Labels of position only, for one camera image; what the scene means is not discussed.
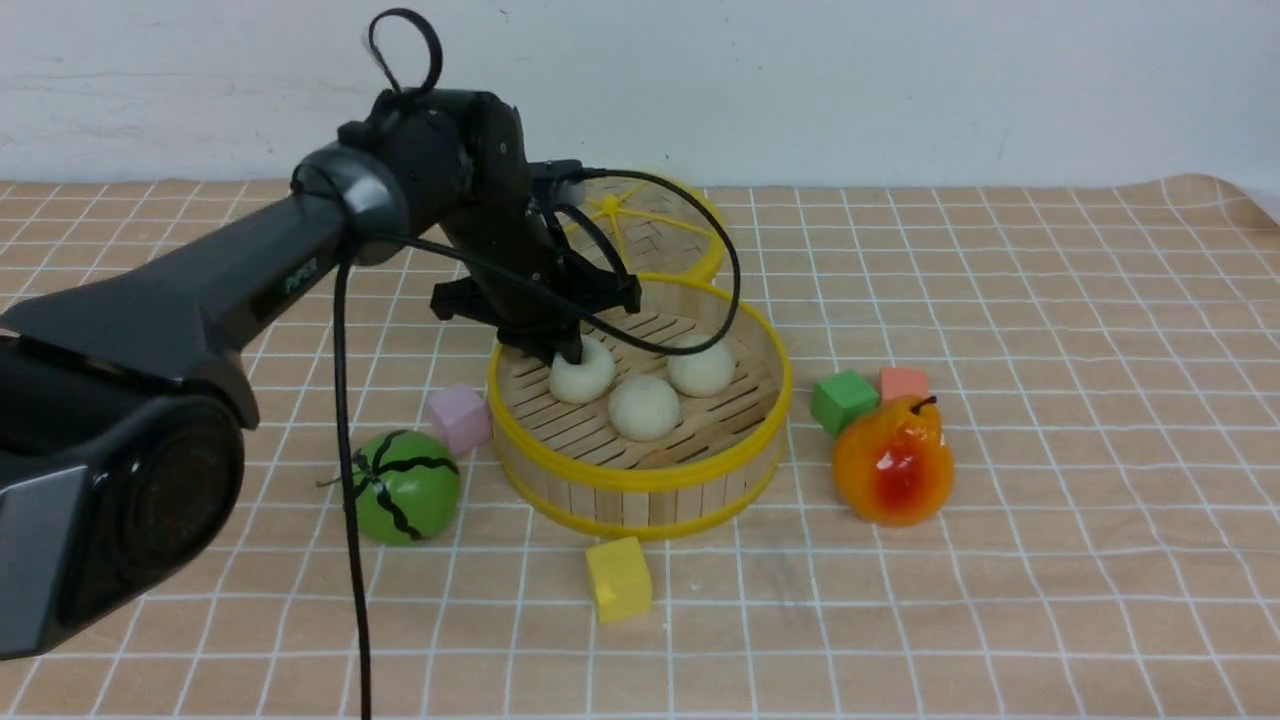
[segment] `green block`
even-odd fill
[[[856,370],[845,370],[819,382],[809,400],[809,414],[832,438],[850,423],[879,405],[879,393]]]

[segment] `green ball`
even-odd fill
[[[428,541],[453,520],[462,482],[445,445],[415,430],[380,434],[352,457],[356,521],[387,544]]]

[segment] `steamed bun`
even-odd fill
[[[548,388],[552,397],[570,405],[582,405],[604,395],[613,384],[613,355],[603,342],[582,337],[582,361],[573,365],[559,352],[552,360]]]
[[[680,396],[657,375],[627,378],[609,396],[609,423],[627,439],[655,441],[680,424]]]
[[[692,347],[707,342],[710,336],[686,336],[677,347]],[[737,364],[733,354],[721,340],[698,355],[671,355],[667,357],[667,378],[671,384],[690,397],[712,397],[724,392],[733,382]]]

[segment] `steamer basket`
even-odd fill
[[[641,311],[602,319],[672,345],[687,333],[716,332],[730,295],[677,275],[643,273]],[[666,359],[586,327],[617,361],[618,380],[664,375]],[[617,538],[666,539],[713,528],[741,512],[768,486],[786,442],[791,363],[768,322],[740,305],[724,341],[737,359],[728,389],[712,398],[681,396],[681,424],[657,442],[620,438],[608,395],[581,406],[548,392],[549,372],[499,346],[489,365],[494,450],[507,478],[541,514],[571,529]]]
[[[671,182],[699,199],[721,225],[728,227],[719,209],[701,192]],[[593,178],[584,184],[582,211],[604,231],[630,272],[684,275],[704,283],[716,278],[724,246],[707,218],[678,195],[630,178]],[[567,222],[564,232],[584,258],[608,268],[600,249],[582,228]]]

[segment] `yellow block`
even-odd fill
[[[636,537],[591,546],[586,568],[600,623],[644,615],[653,607],[653,579]]]

